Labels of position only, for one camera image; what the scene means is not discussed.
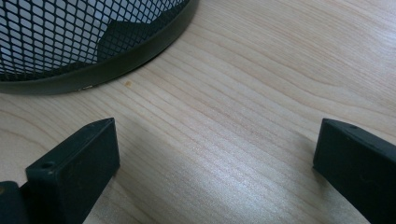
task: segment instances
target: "screw hole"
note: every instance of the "screw hole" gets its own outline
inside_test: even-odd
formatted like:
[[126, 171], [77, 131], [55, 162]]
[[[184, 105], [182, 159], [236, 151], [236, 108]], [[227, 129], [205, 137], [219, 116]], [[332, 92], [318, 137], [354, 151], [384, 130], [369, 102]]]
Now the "screw hole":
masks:
[[45, 162], [45, 163], [43, 163], [42, 165], [41, 165], [41, 168], [43, 168], [43, 169], [49, 169], [49, 168], [51, 168], [53, 166], [53, 162], [52, 161], [47, 161], [47, 162]]

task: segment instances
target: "desk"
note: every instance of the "desk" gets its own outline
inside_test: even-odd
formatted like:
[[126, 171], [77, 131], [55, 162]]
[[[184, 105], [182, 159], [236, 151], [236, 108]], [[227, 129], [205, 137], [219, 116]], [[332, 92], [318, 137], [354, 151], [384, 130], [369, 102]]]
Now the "desk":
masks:
[[85, 223], [365, 223], [312, 160], [323, 118], [396, 144], [396, 2], [202, 0], [131, 74], [0, 94], [0, 180], [116, 119], [121, 168]]

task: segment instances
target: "black metal mesh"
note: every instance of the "black metal mesh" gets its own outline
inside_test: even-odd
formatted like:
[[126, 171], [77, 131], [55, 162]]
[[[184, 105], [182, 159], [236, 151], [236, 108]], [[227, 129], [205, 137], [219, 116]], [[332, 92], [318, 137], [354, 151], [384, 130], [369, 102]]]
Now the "black metal mesh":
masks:
[[0, 0], [0, 81], [58, 76], [146, 41], [189, 0]]

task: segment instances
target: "mesh wastebasket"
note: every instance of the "mesh wastebasket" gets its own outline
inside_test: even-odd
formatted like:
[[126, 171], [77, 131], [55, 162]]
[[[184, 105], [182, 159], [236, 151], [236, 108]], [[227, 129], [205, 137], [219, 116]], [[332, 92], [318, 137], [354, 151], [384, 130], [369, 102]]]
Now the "mesh wastebasket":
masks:
[[169, 46], [198, 0], [0, 1], [0, 92], [77, 91]]

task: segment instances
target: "wood grain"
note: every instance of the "wood grain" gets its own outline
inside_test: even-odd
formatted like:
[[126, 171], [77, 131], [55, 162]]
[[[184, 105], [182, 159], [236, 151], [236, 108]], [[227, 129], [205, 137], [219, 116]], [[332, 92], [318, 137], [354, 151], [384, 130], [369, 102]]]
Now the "wood grain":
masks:
[[365, 223], [312, 160], [323, 118], [396, 144], [396, 2], [202, 0], [152, 62], [90, 90], [0, 94], [0, 180], [114, 117], [85, 223]]

